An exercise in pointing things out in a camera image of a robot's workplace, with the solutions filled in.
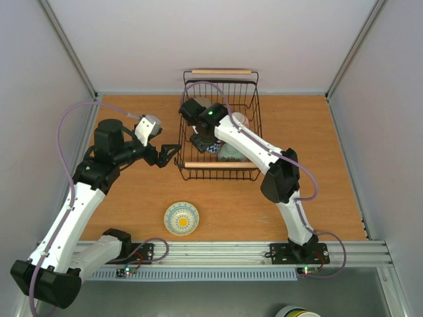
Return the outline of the mint green bowl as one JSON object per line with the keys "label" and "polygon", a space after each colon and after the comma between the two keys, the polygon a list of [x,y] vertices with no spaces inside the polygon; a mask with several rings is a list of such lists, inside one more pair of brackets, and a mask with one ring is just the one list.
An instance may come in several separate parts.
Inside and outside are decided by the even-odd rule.
{"label": "mint green bowl", "polygon": [[233,146],[224,143],[217,152],[219,162],[247,162],[248,158]]}

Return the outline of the beige leaf pattern bowl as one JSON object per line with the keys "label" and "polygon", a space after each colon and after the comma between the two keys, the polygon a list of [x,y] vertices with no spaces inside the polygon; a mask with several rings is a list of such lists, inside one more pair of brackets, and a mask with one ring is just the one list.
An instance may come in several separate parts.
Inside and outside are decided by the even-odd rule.
{"label": "beige leaf pattern bowl", "polygon": [[205,108],[209,108],[212,105],[212,102],[205,97],[197,97],[194,99],[199,105]]}

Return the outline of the orange floral white bowl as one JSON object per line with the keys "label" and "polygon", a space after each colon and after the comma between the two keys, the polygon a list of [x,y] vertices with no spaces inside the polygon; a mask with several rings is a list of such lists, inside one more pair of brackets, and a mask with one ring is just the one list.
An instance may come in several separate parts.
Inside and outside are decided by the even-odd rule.
{"label": "orange floral white bowl", "polygon": [[233,117],[236,118],[243,126],[249,128],[249,119],[240,112],[233,112]]}

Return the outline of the black wire dish rack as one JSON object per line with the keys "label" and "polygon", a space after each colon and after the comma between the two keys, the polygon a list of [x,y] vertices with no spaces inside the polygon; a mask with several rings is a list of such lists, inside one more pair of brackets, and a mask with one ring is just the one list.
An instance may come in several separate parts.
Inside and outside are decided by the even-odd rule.
{"label": "black wire dish rack", "polygon": [[[189,70],[182,75],[185,100],[197,98],[204,107],[226,98],[238,120],[257,135],[262,135],[258,72]],[[211,144],[202,139],[184,119],[180,120],[179,144],[181,150],[174,163],[183,180],[249,180],[255,181],[260,171],[249,166],[249,160],[234,147],[218,141]]]}

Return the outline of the yellow blue pattern bowl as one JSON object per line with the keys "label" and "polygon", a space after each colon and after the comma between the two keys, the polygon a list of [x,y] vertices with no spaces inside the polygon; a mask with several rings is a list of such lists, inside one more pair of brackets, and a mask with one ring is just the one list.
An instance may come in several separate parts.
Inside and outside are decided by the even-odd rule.
{"label": "yellow blue pattern bowl", "polygon": [[165,228],[175,236],[186,236],[193,233],[200,221],[198,210],[185,201],[179,201],[165,211]]}

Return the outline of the red zigzag pattern bowl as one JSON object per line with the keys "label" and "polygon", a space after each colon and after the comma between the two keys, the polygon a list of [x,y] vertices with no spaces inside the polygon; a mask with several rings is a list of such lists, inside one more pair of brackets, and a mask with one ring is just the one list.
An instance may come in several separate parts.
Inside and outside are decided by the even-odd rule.
{"label": "red zigzag pattern bowl", "polygon": [[220,143],[214,143],[206,147],[206,152],[211,154],[216,154],[219,151],[220,147],[221,147]]}

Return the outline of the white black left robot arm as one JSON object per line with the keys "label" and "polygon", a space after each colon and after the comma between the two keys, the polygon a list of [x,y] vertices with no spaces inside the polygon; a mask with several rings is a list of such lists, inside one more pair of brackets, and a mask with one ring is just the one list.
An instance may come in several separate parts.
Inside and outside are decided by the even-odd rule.
{"label": "white black left robot arm", "polygon": [[30,301],[67,308],[81,285],[104,264],[128,263],[138,248],[129,233],[108,229],[79,255],[74,249],[94,211],[109,193],[121,172],[134,162],[165,167],[179,144],[162,145],[150,140],[160,134],[161,122],[144,116],[133,130],[120,120],[102,120],[94,131],[94,144],[85,153],[70,179],[70,191],[47,235],[27,260],[17,260],[11,276]]}

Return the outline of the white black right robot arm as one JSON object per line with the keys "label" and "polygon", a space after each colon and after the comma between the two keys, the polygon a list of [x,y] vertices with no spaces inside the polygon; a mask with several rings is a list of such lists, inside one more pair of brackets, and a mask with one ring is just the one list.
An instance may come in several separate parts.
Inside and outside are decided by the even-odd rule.
{"label": "white black right robot arm", "polygon": [[319,241],[307,220],[300,195],[297,153],[275,147],[243,125],[226,106],[215,103],[206,108],[190,98],[183,102],[179,114],[193,126],[197,135],[223,141],[247,157],[264,175],[260,191],[274,203],[286,224],[288,243],[297,263],[315,254]]}

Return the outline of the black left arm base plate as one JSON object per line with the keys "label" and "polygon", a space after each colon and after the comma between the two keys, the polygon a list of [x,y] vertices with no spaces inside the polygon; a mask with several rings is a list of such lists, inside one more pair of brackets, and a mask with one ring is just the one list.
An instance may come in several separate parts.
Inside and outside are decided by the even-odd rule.
{"label": "black left arm base plate", "polygon": [[124,247],[121,254],[116,259],[106,262],[106,265],[151,264],[154,254],[154,243],[132,243],[130,248]]}

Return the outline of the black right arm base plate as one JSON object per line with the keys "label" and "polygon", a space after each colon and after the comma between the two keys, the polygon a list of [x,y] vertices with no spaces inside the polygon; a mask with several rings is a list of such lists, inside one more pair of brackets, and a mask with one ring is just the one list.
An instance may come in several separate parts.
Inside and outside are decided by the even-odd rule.
{"label": "black right arm base plate", "polygon": [[309,249],[300,248],[288,242],[271,243],[265,257],[270,258],[274,265],[326,265],[330,263],[328,248],[324,243],[317,243]]}

